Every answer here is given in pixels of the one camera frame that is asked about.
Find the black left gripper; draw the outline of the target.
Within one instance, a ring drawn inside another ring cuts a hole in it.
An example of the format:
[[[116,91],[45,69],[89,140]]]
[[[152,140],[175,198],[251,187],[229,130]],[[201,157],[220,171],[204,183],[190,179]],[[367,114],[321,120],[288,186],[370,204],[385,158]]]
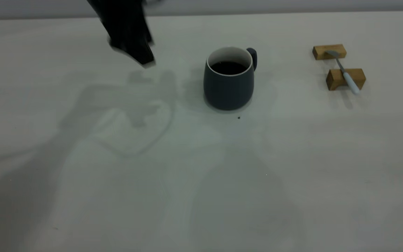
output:
[[[156,64],[144,16],[143,0],[88,0],[108,33],[109,46],[144,68]],[[134,40],[115,38],[138,37]]]

